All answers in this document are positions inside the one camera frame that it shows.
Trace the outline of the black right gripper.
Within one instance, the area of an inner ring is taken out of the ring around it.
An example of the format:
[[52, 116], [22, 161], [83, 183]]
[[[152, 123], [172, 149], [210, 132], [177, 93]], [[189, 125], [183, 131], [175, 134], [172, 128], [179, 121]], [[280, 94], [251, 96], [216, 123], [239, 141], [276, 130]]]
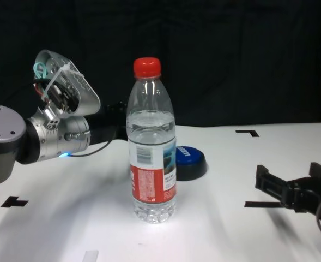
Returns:
[[285, 207], [295, 212], [315, 215], [321, 203], [321, 165], [310, 164], [310, 177], [285, 181], [257, 165], [255, 188], [273, 197], [277, 202], [259, 202], [258, 207]]

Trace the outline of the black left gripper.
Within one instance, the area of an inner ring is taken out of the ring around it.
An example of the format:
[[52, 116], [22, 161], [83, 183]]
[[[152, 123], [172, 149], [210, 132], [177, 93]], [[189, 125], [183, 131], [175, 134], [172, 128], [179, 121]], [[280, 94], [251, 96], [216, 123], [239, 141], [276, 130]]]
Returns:
[[110, 140], [127, 141], [126, 107], [124, 102], [104, 105], [96, 114], [88, 116], [90, 144], [99, 144]]

